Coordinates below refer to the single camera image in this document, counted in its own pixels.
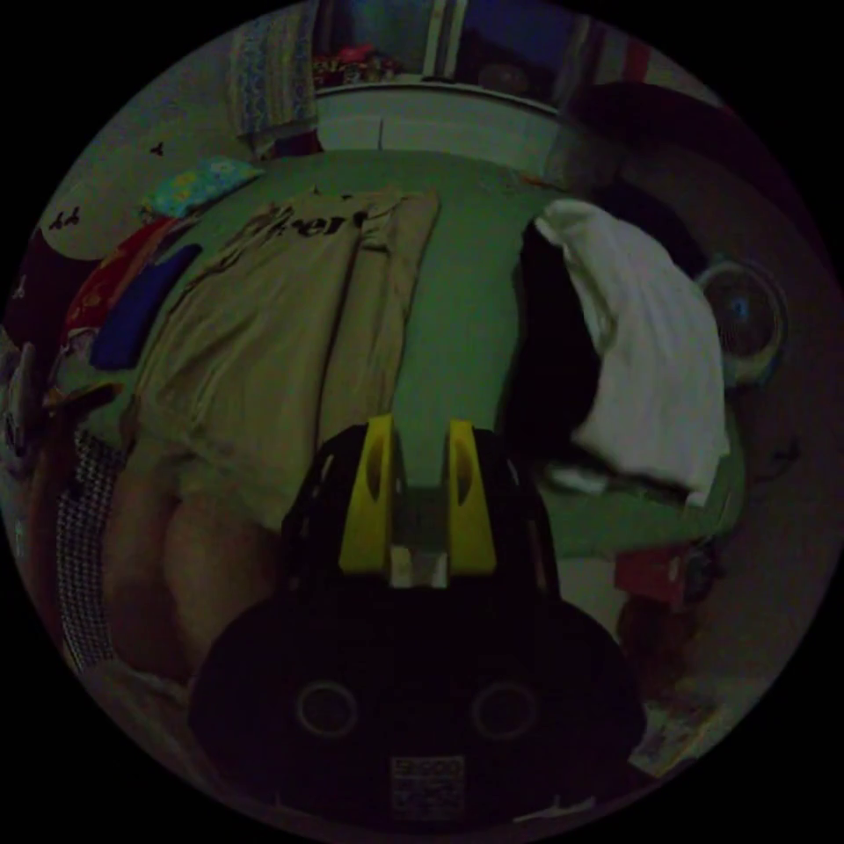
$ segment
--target qr code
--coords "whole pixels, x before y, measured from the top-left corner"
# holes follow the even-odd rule
[[[390,761],[393,818],[457,820],[464,812],[462,756],[395,756]]]

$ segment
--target electric fan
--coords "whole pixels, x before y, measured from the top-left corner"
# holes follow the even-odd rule
[[[697,283],[712,308],[727,389],[759,386],[773,374],[788,337],[785,297],[755,264],[717,258]]]

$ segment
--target circular sensor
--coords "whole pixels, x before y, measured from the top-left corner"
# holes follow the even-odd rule
[[[358,704],[345,686],[318,680],[296,698],[296,720],[321,739],[341,739],[357,724]]]
[[[512,741],[533,727],[536,698],[519,683],[492,683],[482,689],[472,703],[472,723],[485,739]]]

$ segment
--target blue cloth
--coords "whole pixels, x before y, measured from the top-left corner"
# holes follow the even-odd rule
[[[95,369],[113,372],[135,366],[164,299],[200,252],[197,244],[184,246],[172,258],[139,273],[94,339],[90,363]]]

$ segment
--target yellow bracket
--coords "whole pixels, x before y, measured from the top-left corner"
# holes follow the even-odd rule
[[[389,574],[396,488],[392,414],[369,420],[340,549],[344,574]]]
[[[490,575],[495,543],[484,479],[471,422],[452,419],[448,428],[449,576]]]

